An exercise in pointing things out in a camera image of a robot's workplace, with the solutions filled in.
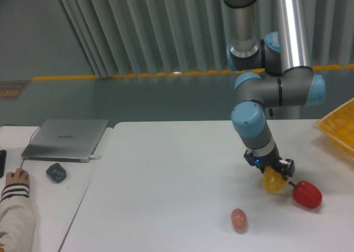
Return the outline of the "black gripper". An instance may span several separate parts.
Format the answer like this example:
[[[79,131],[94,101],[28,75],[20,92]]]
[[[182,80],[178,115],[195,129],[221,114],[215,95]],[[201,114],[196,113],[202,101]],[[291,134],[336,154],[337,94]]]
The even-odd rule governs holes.
[[[295,172],[294,161],[292,159],[281,160],[277,146],[265,156],[256,156],[253,152],[246,150],[243,157],[250,166],[255,166],[262,174],[266,167],[270,167],[280,173],[284,180],[287,180],[289,177],[292,177]]]

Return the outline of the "white striped sleeve forearm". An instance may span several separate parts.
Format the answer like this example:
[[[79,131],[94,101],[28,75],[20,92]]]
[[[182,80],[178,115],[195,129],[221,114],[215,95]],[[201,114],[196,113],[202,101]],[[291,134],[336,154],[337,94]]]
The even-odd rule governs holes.
[[[1,251],[31,251],[34,230],[29,186],[23,183],[5,186],[1,194]]]

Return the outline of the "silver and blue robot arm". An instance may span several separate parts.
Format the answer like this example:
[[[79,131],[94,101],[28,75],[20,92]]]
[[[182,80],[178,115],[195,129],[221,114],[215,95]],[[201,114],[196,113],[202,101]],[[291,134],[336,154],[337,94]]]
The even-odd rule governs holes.
[[[244,158],[260,171],[269,167],[288,179],[295,164],[280,157],[266,110],[317,105],[326,96],[324,78],[313,72],[304,2],[272,0],[278,29],[259,39],[252,18],[257,0],[221,1],[232,11],[235,24],[226,54],[230,69],[241,71],[234,85],[231,120],[246,147]]]

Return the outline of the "person's hand on mouse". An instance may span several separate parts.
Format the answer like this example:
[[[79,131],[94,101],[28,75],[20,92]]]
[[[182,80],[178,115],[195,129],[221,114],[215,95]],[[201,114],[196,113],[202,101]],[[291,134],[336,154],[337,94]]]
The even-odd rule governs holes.
[[[6,174],[6,186],[14,184],[30,185],[29,172],[22,168],[17,168],[14,172],[8,172]]]

